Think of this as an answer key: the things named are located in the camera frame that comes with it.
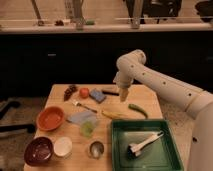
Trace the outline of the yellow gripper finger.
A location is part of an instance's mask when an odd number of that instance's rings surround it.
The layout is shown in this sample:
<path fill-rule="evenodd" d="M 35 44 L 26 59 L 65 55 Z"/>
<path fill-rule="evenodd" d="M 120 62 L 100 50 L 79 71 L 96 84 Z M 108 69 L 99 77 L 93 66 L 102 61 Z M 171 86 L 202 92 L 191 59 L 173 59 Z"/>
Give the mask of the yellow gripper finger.
<path fill-rule="evenodd" d="M 120 101 L 124 102 L 127 99 L 128 94 L 129 94 L 129 91 L 127 88 L 120 88 L 119 89 Z"/>

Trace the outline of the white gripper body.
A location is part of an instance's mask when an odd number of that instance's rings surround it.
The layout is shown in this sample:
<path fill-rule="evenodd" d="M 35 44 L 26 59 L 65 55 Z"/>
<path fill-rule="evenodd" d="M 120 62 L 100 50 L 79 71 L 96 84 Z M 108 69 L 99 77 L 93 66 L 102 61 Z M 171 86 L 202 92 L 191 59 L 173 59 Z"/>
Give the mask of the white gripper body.
<path fill-rule="evenodd" d="M 119 88 L 126 88 L 128 89 L 132 83 L 133 79 L 121 71 L 118 71 L 113 79 L 113 82 L 119 87 Z"/>

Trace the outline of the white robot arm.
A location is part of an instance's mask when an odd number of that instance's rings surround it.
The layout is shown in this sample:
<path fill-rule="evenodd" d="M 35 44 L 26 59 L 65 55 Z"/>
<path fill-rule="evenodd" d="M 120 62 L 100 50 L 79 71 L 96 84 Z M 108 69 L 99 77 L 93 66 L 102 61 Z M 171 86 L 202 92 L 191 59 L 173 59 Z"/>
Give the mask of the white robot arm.
<path fill-rule="evenodd" d="M 187 171 L 213 171 L 213 93 L 145 66 L 146 55 L 136 49 L 120 56 L 114 82 L 121 101 L 134 80 L 176 104 L 195 119 Z"/>

